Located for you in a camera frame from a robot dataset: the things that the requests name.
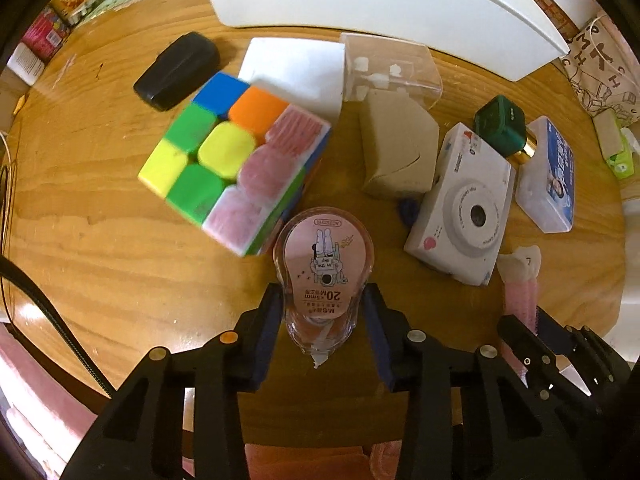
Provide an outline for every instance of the white plastic bin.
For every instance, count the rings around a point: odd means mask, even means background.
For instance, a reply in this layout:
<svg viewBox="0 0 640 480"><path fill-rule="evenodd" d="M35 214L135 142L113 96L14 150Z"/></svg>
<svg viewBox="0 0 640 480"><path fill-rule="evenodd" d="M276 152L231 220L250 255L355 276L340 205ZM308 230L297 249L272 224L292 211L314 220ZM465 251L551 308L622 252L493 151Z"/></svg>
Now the white plastic bin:
<svg viewBox="0 0 640 480"><path fill-rule="evenodd" d="M231 27L301 25L415 41L516 81L569 49L533 0L211 0Z"/></svg>

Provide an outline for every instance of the transparent plastic box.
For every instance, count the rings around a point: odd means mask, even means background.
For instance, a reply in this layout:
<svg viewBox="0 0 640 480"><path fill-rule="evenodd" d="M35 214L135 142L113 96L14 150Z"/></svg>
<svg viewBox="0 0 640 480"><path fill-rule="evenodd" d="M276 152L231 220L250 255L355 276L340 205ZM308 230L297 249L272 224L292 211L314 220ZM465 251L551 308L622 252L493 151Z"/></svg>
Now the transparent plastic box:
<svg viewBox="0 0 640 480"><path fill-rule="evenodd" d="M344 32L344 100L362 101L369 88L405 92L427 110L442 95L442 78L423 44Z"/></svg>

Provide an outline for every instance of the wooden table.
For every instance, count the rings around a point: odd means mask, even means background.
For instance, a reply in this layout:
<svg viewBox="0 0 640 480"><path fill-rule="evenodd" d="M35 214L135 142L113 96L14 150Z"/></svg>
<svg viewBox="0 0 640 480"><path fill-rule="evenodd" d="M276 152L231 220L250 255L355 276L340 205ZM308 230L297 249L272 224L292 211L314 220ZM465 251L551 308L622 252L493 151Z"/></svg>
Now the wooden table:
<svg viewBox="0 0 640 480"><path fill-rule="evenodd" d="M11 131L18 170L10 257L116 386L153 346L196 348L231 328L275 280L270 256L236 258L136 179L179 109L156 112L131 87L161 50L190 30L216 41L232 74L254 36L338 38L337 31L311 28L233 30L220 24L207 0L143 0L79 27ZM562 324L587 324L604 334L618 317L625 275L620 191L569 83L551 65L511 83L450 56L434 57L444 80L432 110L441 136L459 121L471 125L475 111L503 93L529 121L548 115L571 144L573 230L543 235L514 204L502 252L539 245L540 305ZM364 195L363 179L358 104L345 104L300 207L336 206L364 222L376 250L372 280L412 326L459 349L496 344L497 272L487 288L465 286L405 254L407 229L395 204ZM45 354L98 389L32 305L15 292L12 304L16 323ZM267 380L257 394L241 396L240 405L248 442L347 446L399 438L406 397L387 393L378 380L360 323L318 370L281 330Z"/></svg>

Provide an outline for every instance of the yellow center tile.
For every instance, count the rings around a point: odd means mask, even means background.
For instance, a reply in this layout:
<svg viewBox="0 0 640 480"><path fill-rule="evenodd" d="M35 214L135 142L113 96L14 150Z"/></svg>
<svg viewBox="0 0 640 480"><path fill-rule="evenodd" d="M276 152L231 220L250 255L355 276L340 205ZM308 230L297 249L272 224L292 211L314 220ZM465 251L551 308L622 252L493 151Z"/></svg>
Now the yellow center tile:
<svg viewBox="0 0 640 480"><path fill-rule="evenodd" d="M142 166L138 179L160 198L165 198L188 162L186 153L161 139Z"/></svg>
<svg viewBox="0 0 640 480"><path fill-rule="evenodd" d="M254 136L229 121L213 128L198 150L198 161L227 180L235 180L241 166L255 149Z"/></svg>

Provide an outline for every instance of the correction tape dispenser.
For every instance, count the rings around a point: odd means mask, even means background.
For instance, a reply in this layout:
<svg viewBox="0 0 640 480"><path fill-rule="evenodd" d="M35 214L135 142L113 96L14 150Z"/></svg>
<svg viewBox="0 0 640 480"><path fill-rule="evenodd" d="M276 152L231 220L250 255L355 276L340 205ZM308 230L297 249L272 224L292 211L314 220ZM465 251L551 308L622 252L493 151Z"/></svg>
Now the correction tape dispenser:
<svg viewBox="0 0 640 480"><path fill-rule="evenodd" d="M373 242L360 221L318 207L293 217L273 249L293 341L316 368L351 335L373 268Z"/></svg>

